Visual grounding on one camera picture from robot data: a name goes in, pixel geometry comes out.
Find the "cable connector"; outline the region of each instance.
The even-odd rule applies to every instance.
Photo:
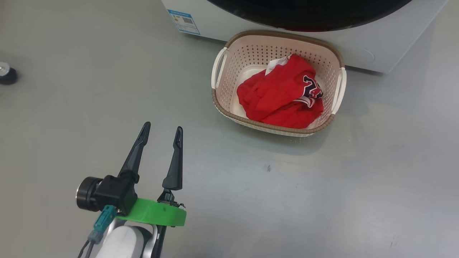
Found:
[[[96,245],[99,244],[104,237],[105,230],[107,230],[110,223],[117,215],[117,208],[113,205],[106,205],[102,210],[99,218],[94,223],[94,230],[88,236],[88,241]]]

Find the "camera lens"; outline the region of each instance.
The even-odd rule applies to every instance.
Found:
[[[99,210],[97,201],[94,198],[94,192],[102,178],[87,177],[81,182],[77,189],[77,206],[83,210],[96,212]]]

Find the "beige plastic basket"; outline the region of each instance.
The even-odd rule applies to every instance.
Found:
[[[237,87],[266,69],[269,61],[290,54],[302,56],[316,70],[316,80],[324,93],[324,112],[304,129],[248,119],[239,104]],[[346,70],[339,52],[321,40],[274,31],[246,31],[230,39],[217,55],[211,86],[215,107],[236,123],[268,133],[306,137],[324,129],[335,117],[346,89]]]

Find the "white washing machine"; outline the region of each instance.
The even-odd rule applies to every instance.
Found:
[[[334,44],[346,65],[390,72],[448,0],[162,0],[177,29],[228,41],[252,29]]]

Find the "white basket handle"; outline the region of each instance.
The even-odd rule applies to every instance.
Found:
[[[226,61],[226,56],[227,56],[227,47],[224,47],[220,52],[218,53],[217,57],[215,58],[215,62],[213,63],[213,68],[212,68],[212,77],[211,77],[211,83],[210,85],[212,86],[212,89],[216,90],[218,88],[218,83],[220,82],[220,79],[222,78],[222,73],[223,73],[223,66],[225,65]],[[222,60],[222,65],[220,66],[219,71],[217,72],[218,64]]]
[[[340,109],[341,102],[343,101],[344,92],[346,91],[347,73],[344,67],[341,67],[341,74],[338,76],[338,86],[336,87],[335,99],[333,101],[332,114],[336,114]]]

